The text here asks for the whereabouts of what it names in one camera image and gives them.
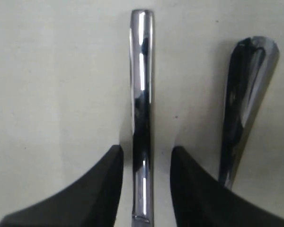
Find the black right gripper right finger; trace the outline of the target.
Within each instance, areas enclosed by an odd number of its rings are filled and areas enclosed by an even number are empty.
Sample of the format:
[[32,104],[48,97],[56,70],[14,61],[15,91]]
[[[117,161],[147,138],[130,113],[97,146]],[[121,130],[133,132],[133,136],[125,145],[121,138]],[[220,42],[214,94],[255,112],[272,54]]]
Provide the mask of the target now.
[[218,183],[182,147],[172,150],[170,190],[178,227],[284,227],[284,219]]

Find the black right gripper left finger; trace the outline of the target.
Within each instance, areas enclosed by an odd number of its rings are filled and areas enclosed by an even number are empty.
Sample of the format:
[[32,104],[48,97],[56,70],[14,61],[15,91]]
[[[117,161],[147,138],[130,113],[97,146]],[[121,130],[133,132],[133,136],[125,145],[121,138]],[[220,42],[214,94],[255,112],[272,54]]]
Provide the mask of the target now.
[[80,179],[37,204],[6,215],[0,227],[112,227],[123,170],[123,150],[113,145]]

